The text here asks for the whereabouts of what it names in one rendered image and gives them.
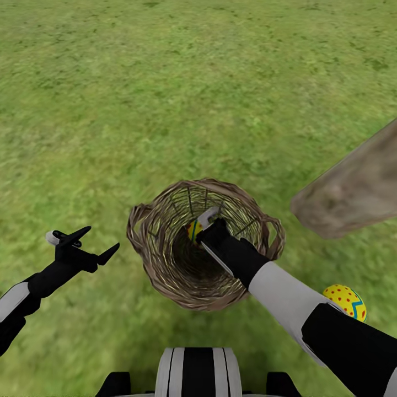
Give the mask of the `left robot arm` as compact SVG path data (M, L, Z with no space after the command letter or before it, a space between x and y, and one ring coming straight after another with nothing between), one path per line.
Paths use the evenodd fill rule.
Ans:
M50 296L81 271L94 273L98 265L105 265L120 248L120 243L115 244L99 256L81 252L79 239L89 230L90 226L85 226L70 235L58 230L47 232L47 242L56 246L55 262L13 286L0 298L0 356L26 324L24 316L37 311L42 298Z

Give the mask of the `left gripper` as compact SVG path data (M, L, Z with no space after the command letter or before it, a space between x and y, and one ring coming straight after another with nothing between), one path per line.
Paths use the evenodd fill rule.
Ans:
M42 276L48 284L58 287L65 284L81 271L94 273L98 270L98 265L105 265L120 248L120 243L118 243L99 256L94 253L89 256L75 246L72 246L87 234L89 230L90 226L85 226L59 240L59 244L55 247L55 262L48 265L42 271Z

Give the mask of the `easter egg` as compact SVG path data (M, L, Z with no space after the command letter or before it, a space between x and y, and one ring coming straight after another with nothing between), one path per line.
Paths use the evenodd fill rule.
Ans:
M208 221L214 222L215 218L212 217L210 218ZM203 247L202 244L200 244L197 241L197 235L204 230L204 227L201 225L201 223L197 220L197 218L195 218L194 222L190 224L189 229L187 230L187 233L189 234L190 237L190 241L193 242L196 246L198 246L199 248L203 249L206 251L206 249Z
M322 295L337 303L352 318L366 322L366 306L361 297L351 288L340 284L331 285L323 291Z

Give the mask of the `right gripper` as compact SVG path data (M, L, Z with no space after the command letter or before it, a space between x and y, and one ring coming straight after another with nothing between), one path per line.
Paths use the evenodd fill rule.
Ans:
M215 224L217 224L217 223L220 223L223 227L225 227L226 228L226 224L221 220L221 218L216 218L215 220L214 220L214 222L211 222L211 224L213 224L213 223L215 223ZM202 240L202 236L203 236L203 230L197 235L197 240L200 242L201 240Z

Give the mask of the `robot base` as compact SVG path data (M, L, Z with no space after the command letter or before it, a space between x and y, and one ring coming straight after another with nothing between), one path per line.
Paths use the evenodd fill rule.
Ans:
M286 372L269 372L267 375L265 394L253 394L252 391L242 391L242 397L299 397L299 393ZM131 394L130 374L128 372L110 373L101 390L95 397L155 397L155 391L144 394Z

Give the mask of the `wicker basket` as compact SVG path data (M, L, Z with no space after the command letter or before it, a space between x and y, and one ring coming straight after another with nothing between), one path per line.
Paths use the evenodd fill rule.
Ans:
M181 192L188 194L173 199L172 196ZM207 197L208 194L219 198ZM208 251L190 241L187 233L190 224L212 206L219 207L213 217L225 221L230 236L245 238L271 261L280 259L286 244L280 219L264 214L241 187L210 177L178 181L162 191L151 205L135 205L127 222L126 239L140 254L152 287L183 309L219 311L238 304L250 294L239 278L234 278ZM137 236L133 229L140 220ZM267 222L277 232L270 249ZM183 260L182 240L183 246L186 243L182 248ZM215 269L219 272L210 274Z

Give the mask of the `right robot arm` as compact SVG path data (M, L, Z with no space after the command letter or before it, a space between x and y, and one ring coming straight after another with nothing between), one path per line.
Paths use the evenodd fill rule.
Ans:
M210 207L197 240L323 368L355 397L397 397L397 339L355 318L273 263L245 238L230 236Z

